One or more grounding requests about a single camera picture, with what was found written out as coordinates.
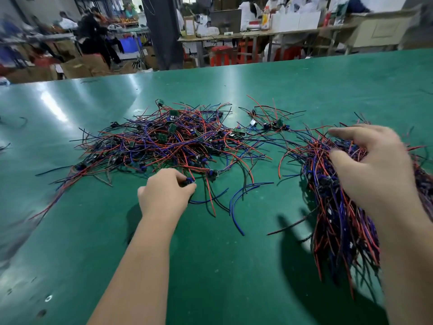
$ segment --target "green tabletop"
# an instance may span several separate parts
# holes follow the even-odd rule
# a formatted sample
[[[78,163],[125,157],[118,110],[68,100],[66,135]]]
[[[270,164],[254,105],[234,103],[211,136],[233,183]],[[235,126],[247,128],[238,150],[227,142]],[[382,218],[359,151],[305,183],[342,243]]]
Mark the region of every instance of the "green tabletop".
[[[0,146],[11,142],[0,152],[0,323],[85,324],[139,221],[136,191],[145,180],[123,173],[113,175],[113,188],[83,178],[37,227],[27,220],[52,200],[49,183],[68,169],[35,174],[78,162],[81,151],[69,140],[81,137],[79,127],[97,132],[152,111],[157,98],[194,106],[231,102],[226,125],[246,124],[238,107],[254,106],[248,94],[287,111],[306,110],[287,122],[292,128],[351,124],[356,111],[401,134],[414,125],[406,140],[431,146],[432,59],[432,50],[396,51],[0,87]],[[257,182],[277,183],[282,154],[267,149],[274,162],[257,163],[253,174]],[[229,188],[221,198],[228,204],[242,182],[233,167],[214,191]],[[204,199],[202,184],[194,199]],[[251,191],[235,209],[242,237],[223,210],[214,218],[204,205],[189,205],[170,246],[167,323],[386,324],[374,276],[361,285],[352,272],[356,301],[344,274],[338,285],[329,276],[319,281],[308,243],[295,242],[310,224],[266,236],[306,209],[298,179]]]

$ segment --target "red stool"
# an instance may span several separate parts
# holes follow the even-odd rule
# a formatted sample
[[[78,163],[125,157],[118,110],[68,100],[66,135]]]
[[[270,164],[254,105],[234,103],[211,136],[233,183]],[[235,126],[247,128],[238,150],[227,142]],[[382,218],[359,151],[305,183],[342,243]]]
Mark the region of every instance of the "red stool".
[[[294,60],[296,57],[300,59],[302,53],[302,47],[290,47],[289,49],[284,50],[284,55],[282,60]],[[274,61],[279,61],[281,55],[281,48],[278,48],[275,52]]]
[[[241,53],[249,53],[252,54],[252,41],[248,41],[248,45],[245,46],[245,41],[241,41],[238,44],[238,51]],[[246,63],[256,63],[258,59],[257,47],[256,53],[254,54],[254,58],[252,56],[246,56]],[[238,54],[238,64],[244,64],[244,55]]]
[[[229,47],[228,45],[223,45],[219,47],[213,47],[210,50],[210,65],[212,67],[214,66],[226,66],[230,65],[236,65],[237,61],[237,55],[238,51],[236,48]]]

